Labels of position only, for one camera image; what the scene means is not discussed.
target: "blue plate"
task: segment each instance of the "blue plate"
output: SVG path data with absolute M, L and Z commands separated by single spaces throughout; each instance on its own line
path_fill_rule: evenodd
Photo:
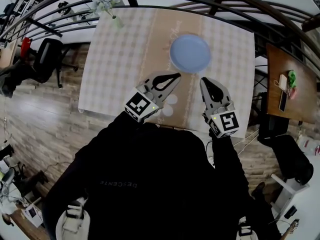
M 179 36 L 170 47 L 170 60 L 179 70 L 197 73 L 210 63 L 211 52 L 208 44 L 194 34 Z

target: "phone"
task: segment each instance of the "phone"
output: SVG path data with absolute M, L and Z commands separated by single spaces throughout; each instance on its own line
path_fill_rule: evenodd
M 285 112 L 286 102 L 287 102 L 287 93 L 283 91 L 281 93 L 280 104 L 279 104 L 279 110 L 281 110 L 282 112 Z

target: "flower vase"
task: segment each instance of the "flower vase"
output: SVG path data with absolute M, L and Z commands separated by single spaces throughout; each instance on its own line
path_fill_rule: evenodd
M 113 16 L 112 19 L 117 29 L 122 29 L 124 27 L 124 24 L 122 20 L 119 18 L 119 16 Z

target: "metal railing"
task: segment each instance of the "metal railing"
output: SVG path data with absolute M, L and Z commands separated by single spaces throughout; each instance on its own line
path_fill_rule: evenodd
M 92 22 L 99 19 L 99 17 L 86 18 L 73 22 L 63 23 L 57 26 L 48 27 L 49 24 L 61 21 L 66 18 L 70 18 L 73 16 L 79 16 L 85 11 L 75 12 L 73 14 L 69 14 L 66 16 L 62 16 L 60 18 L 55 18 L 49 20 L 44 23 L 40 23 L 39 21 L 64 9 L 73 8 L 75 6 L 83 5 L 90 3 L 91 0 L 82 0 L 72 4 L 68 4 L 66 6 L 55 9 L 41 17 L 34 18 L 36 13 L 40 10 L 46 8 L 47 6 L 56 3 L 60 0 L 44 0 L 40 2 L 35 8 L 32 8 L 30 11 L 21 15 L 13 24 L 4 25 L 2 28 L 2 34 L 0 35 L 0 40 L 14 40 L 17 38 L 23 38 L 27 34 L 42 28 L 43 31 L 36 32 L 31 34 L 29 37 L 33 38 L 33 40 L 39 40 L 48 36 L 57 35 L 62 36 L 63 33 L 70 31 L 77 31 L 83 29 L 95 28 L 96 25 L 86 25 L 86 26 L 75 26 L 69 29 L 61 29 L 63 27 L 72 26 L 79 23 Z M 303 32 L 294 22 L 305 21 L 310 18 L 312 15 L 306 13 L 304 11 L 282 5 L 277 3 L 265 2 L 262 0 L 182 0 L 184 3 L 190 5 L 198 5 L 205 6 L 205 11 L 196 11 L 192 8 L 182 8 L 181 6 L 154 6 L 154 5 L 139 5 L 137 0 L 127 0 L 129 5 L 117 6 L 117 8 L 127 8 L 127 7 L 147 7 L 147 8 L 161 8 L 167 10 L 177 10 L 183 12 L 189 12 L 194 14 L 203 15 L 206 17 L 211 17 L 214 19 L 218 19 L 220 21 L 235 25 L 239 28 L 245 29 L 249 32 L 254 33 L 255 35 L 255 50 L 256 57 L 257 56 L 266 56 L 266 43 L 271 43 L 276 47 L 284 50 L 285 52 L 291 54 L 297 60 L 305 63 L 305 59 L 308 59 L 316 68 L 316 74 L 318 78 L 320 78 L 320 65 L 316 63 L 308 54 L 306 54 L 302 48 L 302 43 L 306 45 L 316 56 L 316 58 L 320 58 L 320 49 L 318 46 Z M 237 1 L 245 4 L 223 4 L 223 1 Z M 237 9 L 237 8 L 250 8 L 255 9 L 254 13 L 265 14 L 276 21 L 278 21 L 282 26 L 274 26 L 273 24 L 269 24 L 263 22 L 256 17 L 248 13 L 252 13 L 252 11 L 248 11 L 245 9 Z M 216 13 L 218 12 L 230 12 L 235 15 L 238 15 L 242 18 L 245 18 L 247 21 L 239 21 L 239 20 L 230 20 L 222 17 L 218 17 Z

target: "wooden floor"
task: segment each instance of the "wooden floor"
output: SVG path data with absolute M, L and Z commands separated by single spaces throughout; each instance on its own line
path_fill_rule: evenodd
M 63 88 L 56 84 L 56 75 L 44 84 L 35 84 L 36 89 L 19 89 L 11 99 L 0 96 L 0 118 L 7 118 L 8 132 L 12 134 L 9 143 L 13 146 L 14 162 L 21 161 L 26 165 L 28 174 L 45 171 L 49 165 L 59 162 L 71 162 L 75 153 L 86 145 L 98 132 L 107 127 L 114 117 L 85 111 L 78 111 L 78 101 L 82 74 L 89 49 L 88 44 L 76 47 L 69 54 L 65 63 L 79 64 L 79 70 L 62 69 Z M 265 92 L 263 86 L 258 85 L 255 93 Z M 289 132 L 296 136 L 297 122 L 292 122 Z M 309 135 L 315 136 L 314 126 L 304 125 Z M 251 127 L 247 136 L 258 128 Z M 256 132 L 244 142 L 235 146 L 237 151 L 249 143 L 258 134 Z M 0 141 L 4 140 L 4 133 L 0 131 Z M 281 176 L 277 159 L 272 150 L 260 144 L 257 139 L 239 155 L 243 169 L 252 191 L 258 183 L 266 181 L 266 194 L 272 193 L 278 186 L 270 179 L 272 173 Z M 68 164 L 50 166 L 45 174 L 49 183 L 39 185 L 42 194 L 46 194 Z

